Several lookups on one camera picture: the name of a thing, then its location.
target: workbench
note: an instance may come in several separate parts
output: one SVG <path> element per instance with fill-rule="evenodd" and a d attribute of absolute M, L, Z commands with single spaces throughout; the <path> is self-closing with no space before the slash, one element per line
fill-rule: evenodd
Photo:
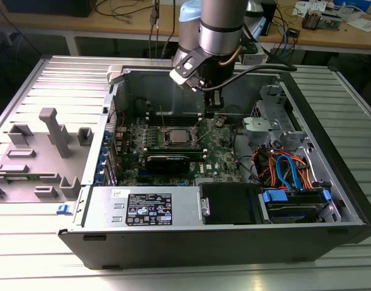
<path fill-rule="evenodd" d="M 70 133 L 82 126 L 95 132 L 109 91 L 107 70 L 127 61 L 136 59 L 41 59 L 0 117 L 0 155 L 14 123 L 41 129 L 45 105 L 57 108 Z M 292 77 L 371 203 L 370 107 L 327 67 L 298 66 Z M 59 205 L 0 203 L 0 290 L 371 290 L 371 237 L 299 264 L 90 270 L 56 235 L 73 218 L 57 216 Z"/>
<path fill-rule="evenodd" d="M 113 0 L 114 6 L 125 4 L 126 0 Z M 340 30 L 304 30 L 301 28 L 302 18 L 292 17 L 293 6 L 296 0 L 279 0 L 283 18 L 292 26 L 301 30 L 296 44 L 297 50 L 313 50 L 321 52 L 360 53 L 371 54 L 371 32 L 364 32 L 346 23 L 342 23 Z M 133 7 L 122 10 L 124 13 L 150 6 L 148 0 L 141 1 Z M 151 9 L 141 10 L 133 14 L 133 24 L 127 24 L 113 17 L 103 16 L 93 11 L 88 18 L 75 18 L 71 16 L 50 16 L 8 13 L 9 20 L 21 29 L 23 33 L 43 35 L 60 35 L 65 37 L 71 55 L 79 55 L 76 37 L 85 36 L 92 38 L 113 39 L 141 39 L 148 40 Z M 176 6 L 176 27 L 172 41 L 178 41 L 179 35 L 179 8 Z M 100 6 L 104 13 L 110 13 L 107 4 Z M 15 32 L 0 14 L 0 32 Z M 160 6 L 159 40 L 166 41 L 172 32 L 172 6 Z M 267 49 L 272 49 L 281 42 L 281 35 L 275 25 L 272 26 L 267 36 L 260 37 L 260 41 Z"/>

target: paper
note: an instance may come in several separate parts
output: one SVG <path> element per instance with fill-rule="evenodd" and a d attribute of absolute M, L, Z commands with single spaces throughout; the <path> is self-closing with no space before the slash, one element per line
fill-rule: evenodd
<path fill-rule="evenodd" d="M 293 9 L 292 15 L 298 15 L 301 17 L 305 17 L 307 10 L 319 10 L 320 12 L 324 12 L 326 10 L 326 2 L 321 3 L 313 3 L 313 2 L 304 2 L 299 1 L 296 3 L 295 8 Z"/>
<path fill-rule="evenodd" d="M 347 22 L 347 24 L 354 26 L 364 32 L 371 32 L 371 21 L 363 18 L 359 18 L 354 21 Z"/>

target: motherboard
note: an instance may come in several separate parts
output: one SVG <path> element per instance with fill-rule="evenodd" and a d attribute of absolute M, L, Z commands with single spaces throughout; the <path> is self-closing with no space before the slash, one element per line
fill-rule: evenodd
<path fill-rule="evenodd" d="M 136 118 L 118 127 L 116 138 L 119 186 L 241 180 L 232 153 L 231 126 L 224 118 Z"/>

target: white sticker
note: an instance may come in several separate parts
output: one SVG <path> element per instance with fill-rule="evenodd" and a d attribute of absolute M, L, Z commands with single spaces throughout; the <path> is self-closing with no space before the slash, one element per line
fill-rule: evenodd
<path fill-rule="evenodd" d="M 121 198 L 130 194 L 129 189 L 114 189 L 112 190 L 112 198 Z"/>

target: black box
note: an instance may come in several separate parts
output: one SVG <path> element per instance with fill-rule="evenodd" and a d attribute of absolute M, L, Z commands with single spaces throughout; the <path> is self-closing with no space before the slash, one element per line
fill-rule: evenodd
<path fill-rule="evenodd" d="M 2 0 L 8 12 L 88 17 L 96 0 Z"/>
<path fill-rule="evenodd" d="M 276 12 L 277 3 L 275 0 L 261 0 L 261 5 L 262 9 L 264 9 L 264 17 L 266 18 L 265 26 L 262 29 L 261 35 L 268 35 Z"/>

